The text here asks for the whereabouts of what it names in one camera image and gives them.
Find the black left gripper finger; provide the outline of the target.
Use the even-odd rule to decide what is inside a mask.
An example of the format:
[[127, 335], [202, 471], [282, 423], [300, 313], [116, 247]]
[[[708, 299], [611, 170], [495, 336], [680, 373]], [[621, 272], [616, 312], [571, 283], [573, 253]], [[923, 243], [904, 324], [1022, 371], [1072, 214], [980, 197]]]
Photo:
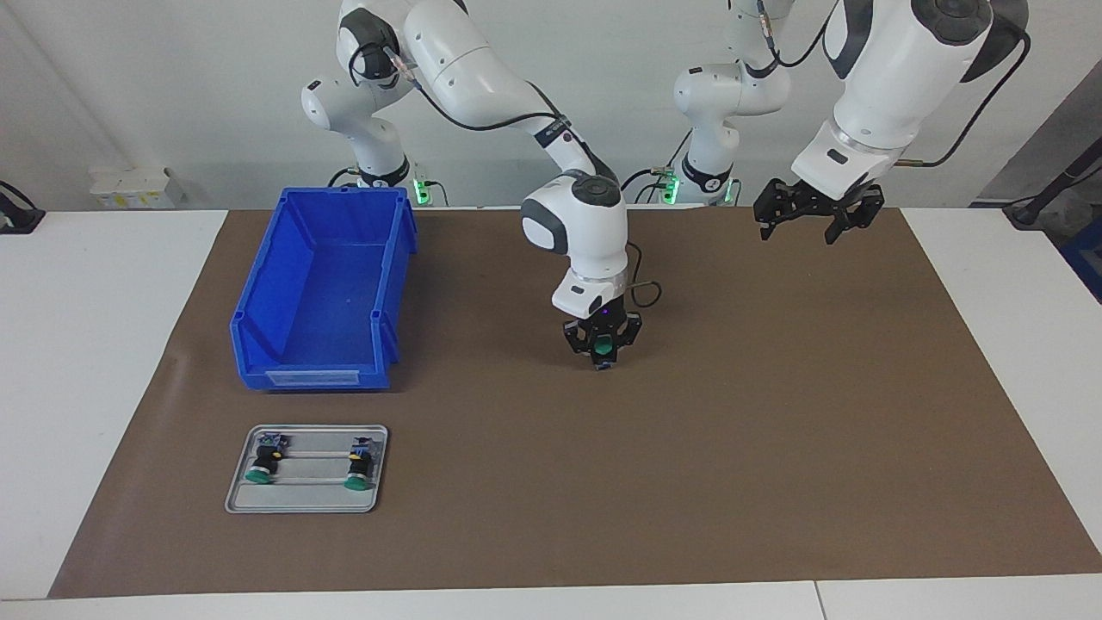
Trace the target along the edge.
[[815, 193], [806, 181], [787, 184], [770, 180], [754, 202], [754, 219], [763, 242], [771, 238], [782, 222], [815, 215]]
[[853, 202], [830, 202], [829, 213], [832, 222], [824, 232], [824, 242], [834, 244], [842, 233], [850, 229], [869, 227], [885, 203], [882, 188], [866, 188], [853, 197]]

